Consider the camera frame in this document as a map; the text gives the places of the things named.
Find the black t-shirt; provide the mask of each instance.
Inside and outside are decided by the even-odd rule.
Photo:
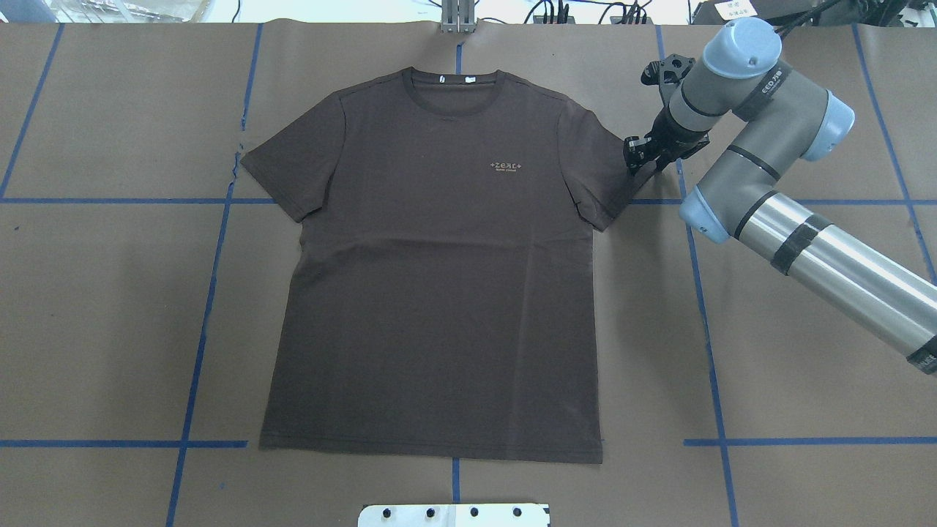
[[[303,223],[261,448],[602,462],[592,229],[622,141],[510,73],[331,94],[242,160]]]

